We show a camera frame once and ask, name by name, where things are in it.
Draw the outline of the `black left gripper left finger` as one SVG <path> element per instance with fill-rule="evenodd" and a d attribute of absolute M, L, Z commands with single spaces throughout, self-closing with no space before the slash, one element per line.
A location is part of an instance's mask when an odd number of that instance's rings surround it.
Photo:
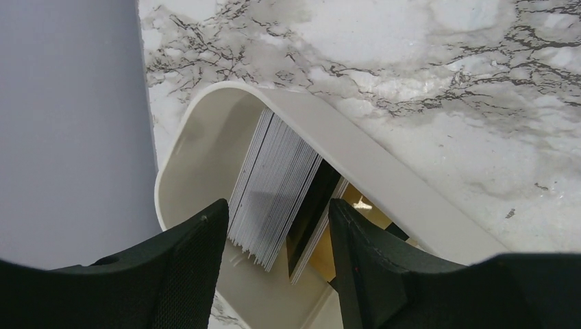
<path fill-rule="evenodd" d="M 1 262 L 2 328 L 207 328 L 229 210 L 185 222 L 88 265 Z"/>

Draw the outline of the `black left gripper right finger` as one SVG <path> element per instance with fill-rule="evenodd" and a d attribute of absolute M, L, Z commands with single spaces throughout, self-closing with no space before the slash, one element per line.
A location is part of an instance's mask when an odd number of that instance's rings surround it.
<path fill-rule="evenodd" d="M 342 199 L 329 205 L 345 328 L 579 328 L 580 255 L 498 254 L 464 266 L 417 249 Z"/>

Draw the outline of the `stack of credit cards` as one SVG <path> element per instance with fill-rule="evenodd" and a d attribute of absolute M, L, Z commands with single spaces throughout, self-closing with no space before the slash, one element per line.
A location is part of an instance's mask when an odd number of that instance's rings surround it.
<path fill-rule="evenodd" d="M 297 284 L 329 223 L 328 204 L 348 181 L 302 137 L 265 108 L 232 196 L 228 239 L 272 270 L 285 249 Z"/>

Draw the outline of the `white oval plastic tray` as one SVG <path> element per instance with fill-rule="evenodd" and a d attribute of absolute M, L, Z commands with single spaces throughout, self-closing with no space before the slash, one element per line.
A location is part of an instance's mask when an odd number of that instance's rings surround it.
<path fill-rule="evenodd" d="M 425 251 L 470 265 L 506 251 L 479 226 L 324 100 L 219 82 L 197 92 L 155 184 L 160 226 L 176 226 L 232 194 L 260 113 L 269 108 Z M 285 256 L 267 272 L 225 246 L 219 304 L 251 328 L 340 328 L 338 297 L 313 270 L 288 280 Z"/>

